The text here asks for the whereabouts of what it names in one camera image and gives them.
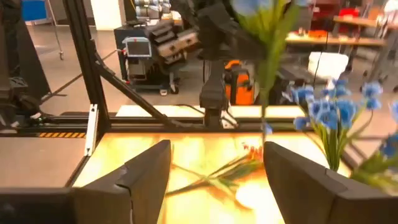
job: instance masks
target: yellow and black warning tape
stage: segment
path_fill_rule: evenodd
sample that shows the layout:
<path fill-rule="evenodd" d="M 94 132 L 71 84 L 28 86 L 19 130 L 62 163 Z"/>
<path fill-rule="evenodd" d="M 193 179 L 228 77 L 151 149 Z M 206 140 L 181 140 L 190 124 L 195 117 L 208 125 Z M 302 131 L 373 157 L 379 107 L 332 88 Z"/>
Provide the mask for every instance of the yellow and black warning tape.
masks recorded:
<path fill-rule="evenodd" d="M 40 133 L 40 138 L 85 138 L 86 133 Z"/>

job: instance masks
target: gray floor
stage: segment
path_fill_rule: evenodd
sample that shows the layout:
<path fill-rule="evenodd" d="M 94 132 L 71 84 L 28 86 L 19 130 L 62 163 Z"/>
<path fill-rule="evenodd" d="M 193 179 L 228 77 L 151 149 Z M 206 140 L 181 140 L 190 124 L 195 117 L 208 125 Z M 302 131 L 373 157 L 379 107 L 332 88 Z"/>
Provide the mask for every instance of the gray floor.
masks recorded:
<path fill-rule="evenodd" d="M 61 45 L 65 60 L 58 57 L 57 43 L 51 27 L 35 26 L 30 33 L 35 45 L 40 46 L 39 57 L 52 91 L 78 76 L 80 66 L 76 57 L 75 47 L 68 27 L 59 27 Z M 104 57 L 115 50 L 112 32 L 92 31 L 99 54 Z M 118 59 L 112 54 L 105 60 L 107 66 L 120 76 Z M 369 63 L 356 61 L 354 73 L 349 76 L 349 86 L 354 92 L 353 98 L 360 99 L 359 87 L 362 83 L 362 73 L 369 68 Z M 153 105 L 174 105 L 186 103 L 198 104 L 199 92 L 202 86 L 201 63 L 192 62 L 180 72 L 181 86 L 178 95 L 160 96 L 157 91 L 140 92 Z M 383 108 L 375 113 L 373 121 L 365 131 L 366 135 L 384 136 L 393 132 L 396 125 L 393 122 L 388 104 L 396 99 L 392 88 L 398 84 L 398 78 L 391 74 L 385 84 L 385 94 L 382 96 Z M 133 104 L 126 96 L 103 81 L 104 92 L 109 111 L 117 112 L 120 106 Z M 42 105 L 42 109 L 50 114 L 61 114 L 66 111 L 88 111 L 89 100 L 82 78 Z M 369 114 L 363 114 L 361 123 Z M 79 163 L 83 153 L 82 139 L 0 139 L 0 187 L 61 187 L 65 185 L 74 168 Z M 379 145 L 379 141 L 357 141 L 357 147 L 364 149 L 369 156 Z"/>

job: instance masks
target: screen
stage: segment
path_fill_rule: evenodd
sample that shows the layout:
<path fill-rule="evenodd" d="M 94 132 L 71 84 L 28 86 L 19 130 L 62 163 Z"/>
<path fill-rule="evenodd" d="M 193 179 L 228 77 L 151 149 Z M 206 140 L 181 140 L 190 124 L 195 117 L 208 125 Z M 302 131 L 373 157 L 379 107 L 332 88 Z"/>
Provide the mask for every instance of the screen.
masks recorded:
<path fill-rule="evenodd" d="M 129 57 L 150 57 L 150 45 L 148 42 L 128 42 L 127 55 Z"/>

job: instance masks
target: floor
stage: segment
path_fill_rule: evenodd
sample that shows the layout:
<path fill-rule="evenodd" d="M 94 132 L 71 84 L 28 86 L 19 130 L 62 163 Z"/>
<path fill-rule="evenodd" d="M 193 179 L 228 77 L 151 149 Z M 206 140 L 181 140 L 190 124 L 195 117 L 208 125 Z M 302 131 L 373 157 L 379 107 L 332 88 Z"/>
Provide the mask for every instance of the floor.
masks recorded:
<path fill-rule="evenodd" d="M 40 61 L 44 68 L 51 90 L 58 92 L 57 96 L 46 100 L 42 110 L 50 114 L 61 114 L 67 111 L 88 111 L 90 103 L 86 94 L 82 77 L 77 78 L 81 71 L 76 57 L 75 47 L 68 27 L 58 27 L 58 34 L 65 60 L 58 57 L 57 42 L 53 29 L 47 26 L 29 28 L 38 50 Z M 120 75 L 118 58 L 114 53 L 115 43 L 113 32 L 97 32 L 92 30 L 97 49 L 105 64 Z M 362 84 L 362 73 L 369 68 L 369 62 L 355 61 L 354 72 L 349 76 L 349 87 L 353 98 L 359 100 L 359 87 Z M 398 78 L 391 73 L 386 82 L 382 96 L 383 107 L 374 114 L 373 120 L 365 130 L 367 136 L 385 136 L 396 129 L 389 113 L 388 104 L 397 97 L 392 92 Z M 153 105 L 189 104 L 198 105 L 199 92 L 202 86 L 201 62 L 194 61 L 180 73 L 181 86 L 178 95 L 160 96 L 158 91 L 145 91 L 140 94 Z M 120 91 L 103 80 L 104 92 L 108 110 L 117 112 L 120 106 L 133 104 Z M 370 114 L 363 114 L 360 122 L 368 119 Z M 0 187 L 62 187 L 74 171 L 83 155 L 84 139 L 29 139 L 1 138 L 0 148 Z M 370 156 L 378 147 L 380 141 L 357 141 L 356 147 L 364 150 L 365 156 Z"/>

